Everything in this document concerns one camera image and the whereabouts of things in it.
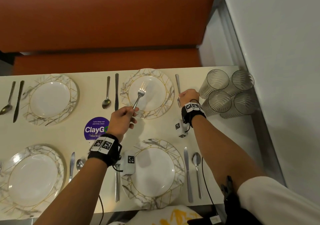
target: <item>fork held in hand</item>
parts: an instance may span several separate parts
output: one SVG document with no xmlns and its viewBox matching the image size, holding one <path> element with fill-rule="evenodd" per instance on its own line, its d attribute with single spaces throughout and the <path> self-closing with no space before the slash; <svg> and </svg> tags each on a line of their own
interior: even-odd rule
<svg viewBox="0 0 320 225">
<path fill-rule="evenodd" d="M 136 100 L 136 102 L 135 102 L 135 104 L 134 104 L 134 109 L 136 108 L 139 99 L 140 99 L 141 97 L 143 97 L 144 94 L 146 93 L 146 88 L 144 87 L 145 85 L 146 85 L 146 82 L 142 82 L 142 85 L 141 85 L 141 87 L 140 87 L 140 89 L 139 89 L 139 91 L 138 91 L 138 98 L 137 98 L 137 100 Z"/>
</svg>

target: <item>black wrist strap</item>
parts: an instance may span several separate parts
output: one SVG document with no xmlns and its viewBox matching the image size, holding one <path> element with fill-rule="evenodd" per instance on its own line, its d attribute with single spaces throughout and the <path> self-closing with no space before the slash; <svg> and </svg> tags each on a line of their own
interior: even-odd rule
<svg viewBox="0 0 320 225">
<path fill-rule="evenodd" d="M 106 163 L 106 165 L 113 166 L 120 159 L 120 152 L 122 145 L 119 140 L 112 134 L 101 135 L 91 146 L 89 158 L 98 158 Z"/>
<path fill-rule="evenodd" d="M 186 103 L 181 109 L 181 115 L 183 123 L 189 123 L 192 128 L 192 119 L 194 116 L 202 115 L 203 117 L 207 118 L 201 105 L 195 102 Z"/>
</svg>

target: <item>clear glass tumbler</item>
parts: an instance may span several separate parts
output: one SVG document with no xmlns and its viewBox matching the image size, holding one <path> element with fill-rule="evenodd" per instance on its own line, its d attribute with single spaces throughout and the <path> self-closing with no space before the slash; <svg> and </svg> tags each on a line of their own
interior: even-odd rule
<svg viewBox="0 0 320 225">
<path fill-rule="evenodd" d="M 232 74 L 229 85 L 223 89 L 231 97 L 237 93 L 247 91 L 254 86 L 254 78 L 252 75 L 244 70 L 237 70 Z"/>
<path fill-rule="evenodd" d="M 200 97 L 206 99 L 210 93 L 215 90 L 222 90 L 229 84 L 229 77 L 223 70 L 210 70 L 207 74 L 205 81 L 203 82 L 199 93 Z"/>
<path fill-rule="evenodd" d="M 250 92 L 238 93 L 232 99 L 232 106 L 228 112 L 221 113 L 222 118 L 235 118 L 243 115 L 251 115 L 257 109 L 257 101 Z"/>
<path fill-rule="evenodd" d="M 209 97 L 202 104 L 206 116 L 227 112 L 231 108 L 232 102 L 229 94 L 222 90 L 210 93 Z"/>
</svg>

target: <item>plate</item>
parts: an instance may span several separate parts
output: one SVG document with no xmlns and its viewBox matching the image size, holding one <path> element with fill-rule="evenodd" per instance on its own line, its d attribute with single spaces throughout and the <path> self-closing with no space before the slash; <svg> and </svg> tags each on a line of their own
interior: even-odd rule
<svg viewBox="0 0 320 225">
<path fill-rule="evenodd" d="M 152 119 L 166 113 L 174 100 L 174 86 L 170 79 L 155 69 L 140 69 L 123 83 L 120 96 L 122 103 L 133 106 L 138 98 L 138 90 L 146 82 L 146 94 L 138 102 L 138 118 Z"/>
<path fill-rule="evenodd" d="M 134 145 L 136 172 L 121 178 L 130 199 L 143 209 L 161 209 L 173 202 L 184 183 L 185 168 L 178 150 L 161 139 Z"/>
<path fill-rule="evenodd" d="M 23 116 L 28 122 L 49 126 L 71 113 L 78 100 L 78 90 L 69 77 L 46 74 L 29 86 L 21 99 Z"/>
<path fill-rule="evenodd" d="M 15 154 L 2 163 L 0 218 L 40 216 L 58 195 L 63 177 L 63 162 L 48 146 L 30 146 Z"/>
</svg>

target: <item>person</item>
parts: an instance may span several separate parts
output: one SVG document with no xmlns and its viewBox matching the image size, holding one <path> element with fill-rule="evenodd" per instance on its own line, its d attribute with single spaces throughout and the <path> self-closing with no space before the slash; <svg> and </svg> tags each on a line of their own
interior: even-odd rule
<svg viewBox="0 0 320 225">
<path fill-rule="evenodd" d="M 184 91 L 179 97 L 181 106 L 191 100 L 199 101 L 199 94 L 194 89 Z M 132 107 L 123 107 L 113 112 L 107 133 L 116 136 L 121 142 L 127 130 L 133 129 L 137 123 L 135 111 Z M 241 207 L 260 223 L 320 224 L 320 207 L 266 177 L 242 148 L 204 116 L 195 115 L 191 121 L 200 152 L 216 182 L 219 185 L 226 184 L 226 177 L 231 176 Z M 35 225 L 90 224 L 107 169 L 108 166 L 102 160 L 89 158 Z M 200 216 L 185 206 L 170 206 L 161 210 L 139 211 L 128 224 L 180 225 L 193 218 Z"/>
</svg>

